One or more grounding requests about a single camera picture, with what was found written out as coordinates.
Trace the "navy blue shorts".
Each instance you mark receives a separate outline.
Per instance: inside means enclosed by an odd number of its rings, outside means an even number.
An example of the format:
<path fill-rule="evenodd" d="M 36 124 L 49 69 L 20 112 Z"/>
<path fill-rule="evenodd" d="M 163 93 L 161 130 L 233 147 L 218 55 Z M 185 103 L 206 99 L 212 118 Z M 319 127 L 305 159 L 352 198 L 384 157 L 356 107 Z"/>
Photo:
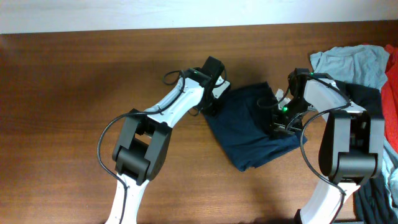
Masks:
<path fill-rule="evenodd" d="M 229 91 L 216 114 L 205 116 L 228 159 L 241 172 L 260 167 L 307 142 L 307 138 L 300 139 L 300 133 L 272 133 L 271 110 L 258 107 L 260 98 L 268 105 L 276 101 L 266 82 Z"/>

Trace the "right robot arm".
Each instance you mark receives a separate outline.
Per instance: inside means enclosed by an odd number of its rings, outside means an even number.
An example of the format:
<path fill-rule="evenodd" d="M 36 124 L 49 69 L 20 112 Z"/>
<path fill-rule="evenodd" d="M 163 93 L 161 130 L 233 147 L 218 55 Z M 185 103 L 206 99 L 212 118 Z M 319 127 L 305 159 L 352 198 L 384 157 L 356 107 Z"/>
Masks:
<path fill-rule="evenodd" d="M 333 223 L 346 200 L 382 169 L 385 121 L 376 88 L 333 79 L 327 73 L 296 68 L 288 76 L 287 104 L 272 107 L 273 135 L 299 138 L 317 118 L 326 122 L 318 153 L 319 170 L 306 156 L 308 168 L 320 179 L 295 223 Z"/>

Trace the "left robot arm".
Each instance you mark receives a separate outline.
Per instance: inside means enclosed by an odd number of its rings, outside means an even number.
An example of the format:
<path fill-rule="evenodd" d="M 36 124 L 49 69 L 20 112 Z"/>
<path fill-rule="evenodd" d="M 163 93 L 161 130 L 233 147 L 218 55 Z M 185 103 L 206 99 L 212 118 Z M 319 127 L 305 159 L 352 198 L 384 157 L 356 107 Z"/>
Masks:
<path fill-rule="evenodd" d="M 154 106 L 133 109 L 107 125 L 124 121 L 112 153 L 115 170 L 103 167 L 117 181 L 107 223 L 137 222 L 144 191 L 165 162 L 174 126 L 191 109 L 214 116 L 230 89 L 225 66 L 214 57 L 208 57 L 202 67 L 179 70 L 177 75 L 173 89 Z"/>

